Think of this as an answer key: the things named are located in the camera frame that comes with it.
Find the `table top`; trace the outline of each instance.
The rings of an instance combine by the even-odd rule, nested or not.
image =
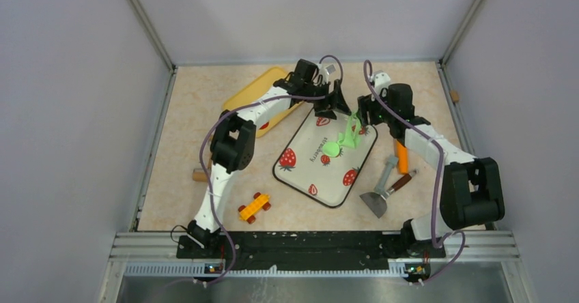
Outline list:
[[[294,64],[280,65],[287,71]],[[206,183],[194,182],[191,174],[199,164],[199,148],[207,131],[218,119],[224,101],[233,96],[272,65],[179,67],[169,109],[163,126],[145,204],[140,231],[170,230],[187,225],[197,213]],[[357,97],[369,90],[363,78],[362,63],[345,63],[342,90],[350,108],[357,109]],[[456,129],[442,90],[434,62],[374,63],[374,70],[385,71],[393,83],[407,83],[414,92],[416,114],[432,122],[435,129],[459,145]],[[376,126],[378,140],[344,204],[332,209],[278,182],[272,165],[298,129],[310,104],[302,104],[263,137],[256,139],[250,165],[241,172],[235,192],[225,207],[223,224],[232,231],[341,231],[400,230],[409,218],[422,216],[432,206],[435,172],[410,152],[409,165],[419,174],[388,198],[388,211],[380,219],[360,199],[373,190],[388,156],[393,139],[387,125]],[[205,159],[209,157],[206,149]],[[387,185],[400,175],[393,171]],[[255,192],[271,196],[272,207],[256,214],[249,225],[240,220],[238,207],[253,200]]]

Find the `metal scraper blade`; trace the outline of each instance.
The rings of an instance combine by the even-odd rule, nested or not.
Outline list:
[[[364,194],[360,195],[360,198],[378,218],[381,218],[388,209],[386,199],[384,199],[382,195],[376,192],[365,192]]]

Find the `gray wall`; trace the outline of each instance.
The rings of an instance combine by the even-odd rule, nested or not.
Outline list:
[[[506,216],[541,302],[576,302],[579,0],[488,0],[451,61],[479,155],[500,165]]]
[[[0,0],[0,302],[93,302],[167,70],[126,0]]]
[[[442,56],[472,0],[141,0],[177,64]]]

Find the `toy car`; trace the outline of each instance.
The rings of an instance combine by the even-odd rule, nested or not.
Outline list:
[[[269,203],[270,195],[256,192],[253,195],[253,198],[253,202],[248,206],[241,205],[238,209],[241,220],[247,221],[250,225],[255,222],[254,214],[256,214],[259,209],[263,208],[264,211],[267,211],[271,207],[271,204]]]

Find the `yellow tray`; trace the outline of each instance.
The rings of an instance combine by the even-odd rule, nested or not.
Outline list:
[[[247,105],[256,101],[272,87],[275,81],[281,78],[285,78],[286,76],[287,71],[277,66],[265,71],[261,76],[258,76],[244,89],[241,89],[238,93],[223,103],[223,109],[232,110],[239,106]],[[300,104],[301,103],[295,104],[290,109],[283,111],[282,113],[279,113],[273,117],[268,123],[264,124],[264,126],[257,130],[256,137],[259,138],[265,135],[266,132],[275,127],[276,124],[278,124],[284,117],[290,114]]]

